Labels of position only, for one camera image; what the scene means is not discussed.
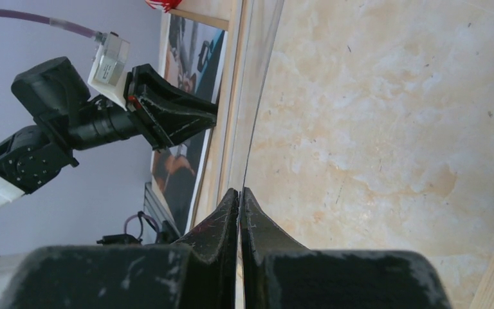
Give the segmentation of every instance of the red object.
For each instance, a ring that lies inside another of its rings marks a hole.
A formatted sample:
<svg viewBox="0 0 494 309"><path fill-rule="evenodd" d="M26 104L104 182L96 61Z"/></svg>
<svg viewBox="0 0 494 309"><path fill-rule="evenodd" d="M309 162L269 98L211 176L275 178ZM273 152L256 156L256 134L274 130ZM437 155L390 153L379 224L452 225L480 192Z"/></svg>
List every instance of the red object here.
<svg viewBox="0 0 494 309"><path fill-rule="evenodd" d="M182 0L145 0L151 8L161 7L164 12L169 12L172 8L176 8Z"/></svg>

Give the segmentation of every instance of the robotic arm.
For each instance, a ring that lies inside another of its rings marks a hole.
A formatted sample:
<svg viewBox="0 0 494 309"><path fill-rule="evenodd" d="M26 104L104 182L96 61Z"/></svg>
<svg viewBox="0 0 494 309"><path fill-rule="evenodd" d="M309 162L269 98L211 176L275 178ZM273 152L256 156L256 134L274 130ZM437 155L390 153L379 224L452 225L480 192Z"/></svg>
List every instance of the robotic arm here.
<svg viewBox="0 0 494 309"><path fill-rule="evenodd" d="M104 60L98 52L100 67L93 68L90 84L101 72L112 78ZM16 76L12 93L35 125L0 143L0 206L35 192L63 167L76 167L73 150L136 135L143 135L153 150L165 149L216 124L215 104L171 86L149 64L134 67L114 83L118 87L108 89L117 96L96 87L105 96L90 100L87 86L66 57Z"/></svg>

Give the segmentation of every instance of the gray background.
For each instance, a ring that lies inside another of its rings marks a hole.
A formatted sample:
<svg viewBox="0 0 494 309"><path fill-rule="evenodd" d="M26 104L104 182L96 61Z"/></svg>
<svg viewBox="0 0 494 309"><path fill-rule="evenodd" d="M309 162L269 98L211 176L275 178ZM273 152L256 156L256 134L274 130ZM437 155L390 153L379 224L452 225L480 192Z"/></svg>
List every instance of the gray background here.
<svg viewBox="0 0 494 309"><path fill-rule="evenodd" d="M161 14L143 0L0 0L0 8L114 31L131 43L128 70L145 63L158 67ZM10 92L14 77L65 55L87 80L95 46L50 26L0 19L0 141L33 124ZM142 137L77 151L75 158L78 167L65 167L35 194L0 209L0 254L44 245L94 244L103 235L121 233L126 217L142 209L143 185L151 178L151 148ZM137 225L131 223L132 234L138 232Z"/></svg>

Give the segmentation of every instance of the black cylinder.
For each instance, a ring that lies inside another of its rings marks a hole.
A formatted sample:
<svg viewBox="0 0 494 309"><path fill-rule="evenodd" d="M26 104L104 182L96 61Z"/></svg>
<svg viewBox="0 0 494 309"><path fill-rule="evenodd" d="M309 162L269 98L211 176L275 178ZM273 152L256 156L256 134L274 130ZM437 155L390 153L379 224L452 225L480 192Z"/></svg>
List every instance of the black cylinder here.
<svg viewBox="0 0 494 309"><path fill-rule="evenodd" d="M93 106L80 113L80 125L70 127L70 145L76 150L85 150L100 145L127 140L140 132L129 120L128 114L120 106Z"/></svg>

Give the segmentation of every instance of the photograph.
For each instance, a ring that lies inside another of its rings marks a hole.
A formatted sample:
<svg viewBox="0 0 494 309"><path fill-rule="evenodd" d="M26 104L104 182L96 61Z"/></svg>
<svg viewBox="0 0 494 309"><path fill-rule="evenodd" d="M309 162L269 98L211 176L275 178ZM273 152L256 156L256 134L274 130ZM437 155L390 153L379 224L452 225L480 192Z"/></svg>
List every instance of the photograph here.
<svg viewBox="0 0 494 309"><path fill-rule="evenodd" d="M218 104L223 74L226 32L171 15L163 77L173 86ZM211 130L181 145L155 151L153 181L161 191L178 230L192 225Z"/></svg>

